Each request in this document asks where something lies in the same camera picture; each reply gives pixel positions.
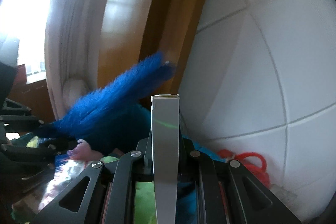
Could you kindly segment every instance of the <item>red cord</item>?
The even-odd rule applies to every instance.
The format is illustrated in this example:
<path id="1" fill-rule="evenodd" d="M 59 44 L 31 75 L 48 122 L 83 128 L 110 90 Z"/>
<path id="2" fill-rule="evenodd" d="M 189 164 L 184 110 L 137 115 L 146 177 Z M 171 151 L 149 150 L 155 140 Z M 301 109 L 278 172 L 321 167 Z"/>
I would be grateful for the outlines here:
<path id="1" fill-rule="evenodd" d="M 227 158 L 232 160 L 239 160 L 253 175 L 255 175 L 258 180 L 260 180 L 262 184 L 264 184 L 267 188 L 270 187 L 269 175 L 266 173 L 267 162 L 262 155 L 255 152 L 246 152 L 239 155 L 234 155 L 233 152 L 226 149 L 220 150 L 217 154 L 223 159 Z M 257 157 L 260 159 L 261 168 L 245 160 L 247 157 Z"/>

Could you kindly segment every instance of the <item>black metal clamp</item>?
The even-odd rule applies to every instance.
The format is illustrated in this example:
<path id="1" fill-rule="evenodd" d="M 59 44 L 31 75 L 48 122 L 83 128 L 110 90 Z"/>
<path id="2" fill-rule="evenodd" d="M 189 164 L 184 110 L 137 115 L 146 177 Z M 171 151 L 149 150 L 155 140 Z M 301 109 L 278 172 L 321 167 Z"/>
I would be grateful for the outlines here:
<path id="1" fill-rule="evenodd" d="M 8 143 L 6 133 L 31 131 L 43 123 L 29 107 L 4 100 L 0 109 L 0 198 L 10 204 L 52 180 L 55 156 L 77 145 L 75 139 L 50 140 L 38 148 Z"/>
<path id="2" fill-rule="evenodd" d="M 198 224 L 301 223 L 239 161 L 214 161 L 180 138 L 179 180 L 194 182 Z M 31 224 L 132 224 L 135 182 L 154 178 L 149 151 L 144 139 L 119 161 L 92 163 Z"/>

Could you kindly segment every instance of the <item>silver screw head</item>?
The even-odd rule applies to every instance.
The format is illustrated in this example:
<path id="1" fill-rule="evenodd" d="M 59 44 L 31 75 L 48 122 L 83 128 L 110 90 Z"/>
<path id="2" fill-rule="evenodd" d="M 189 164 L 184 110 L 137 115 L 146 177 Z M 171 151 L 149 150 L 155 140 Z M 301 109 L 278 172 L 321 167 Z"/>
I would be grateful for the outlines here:
<path id="1" fill-rule="evenodd" d="M 232 161 L 230 161 L 230 166 L 233 167 L 233 168 L 237 168 L 237 167 L 240 166 L 240 163 L 237 160 L 232 160 Z"/>
<path id="2" fill-rule="evenodd" d="M 55 170 L 55 165 L 54 164 L 48 164 L 47 167 L 51 170 Z"/>
<path id="3" fill-rule="evenodd" d="M 100 168 L 100 167 L 102 167 L 102 163 L 101 163 L 101 161 L 94 161 L 92 164 L 91 164 L 91 167 L 92 168 Z"/>
<path id="4" fill-rule="evenodd" d="M 201 155 L 201 153 L 199 151 L 197 151 L 197 150 L 193 150 L 193 151 L 190 152 L 190 155 L 193 158 L 198 158 Z"/>
<path id="5" fill-rule="evenodd" d="M 141 156 L 141 151 L 134 150 L 134 151 L 131 152 L 131 156 L 135 157 L 135 158 L 140 157 Z"/>
<path id="6" fill-rule="evenodd" d="M 6 144 L 3 143 L 2 145 L 0 145 L 0 147 L 3 151 L 7 151 L 7 145 Z"/>
<path id="7" fill-rule="evenodd" d="M 48 145 L 48 148 L 51 148 L 52 150 L 56 150 L 56 146 L 53 144 Z"/>

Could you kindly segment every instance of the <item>triangular cutout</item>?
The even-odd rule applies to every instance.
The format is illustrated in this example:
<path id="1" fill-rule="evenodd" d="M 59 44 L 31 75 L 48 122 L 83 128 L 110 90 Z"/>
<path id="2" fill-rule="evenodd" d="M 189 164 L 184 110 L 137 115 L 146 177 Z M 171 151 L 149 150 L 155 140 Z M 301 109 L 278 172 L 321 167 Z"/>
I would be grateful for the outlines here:
<path id="1" fill-rule="evenodd" d="M 77 185 L 72 188 L 71 191 L 64 198 L 59 201 L 59 206 L 68 209 L 74 213 L 78 212 L 89 182 L 89 177 L 83 177 L 82 180 L 77 183 Z"/>
<path id="2" fill-rule="evenodd" d="M 243 177 L 242 181 L 253 210 L 260 211 L 272 205 L 272 201 L 249 178 Z"/>

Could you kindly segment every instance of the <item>window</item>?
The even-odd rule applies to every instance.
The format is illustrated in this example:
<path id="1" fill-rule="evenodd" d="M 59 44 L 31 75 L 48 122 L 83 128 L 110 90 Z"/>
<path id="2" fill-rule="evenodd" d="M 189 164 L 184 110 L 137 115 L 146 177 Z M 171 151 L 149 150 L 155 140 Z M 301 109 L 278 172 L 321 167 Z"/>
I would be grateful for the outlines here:
<path id="1" fill-rule="evenodd" d="M 44 38 L 50 0 L 2 0 L 0 32 L 19 38 L 17 64 L 45 78 Z"/>

